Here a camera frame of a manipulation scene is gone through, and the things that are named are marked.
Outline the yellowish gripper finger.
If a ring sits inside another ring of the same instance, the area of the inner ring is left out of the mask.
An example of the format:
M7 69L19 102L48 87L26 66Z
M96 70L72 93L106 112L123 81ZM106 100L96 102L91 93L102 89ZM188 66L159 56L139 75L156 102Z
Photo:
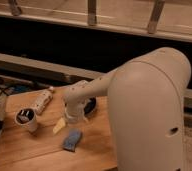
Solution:
M66 122L64 118L60 118L56 125L53 128L53 133L57 134L61 129L63 129L66 126Z

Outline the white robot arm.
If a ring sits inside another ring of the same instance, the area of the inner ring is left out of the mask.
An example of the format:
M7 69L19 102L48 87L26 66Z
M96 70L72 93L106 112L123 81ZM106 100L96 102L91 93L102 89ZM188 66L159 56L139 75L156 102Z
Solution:
M184 94L191 65L162 47L91 81L64 89L64 118L77 123L84 106L105 96L118 171L185 171Z

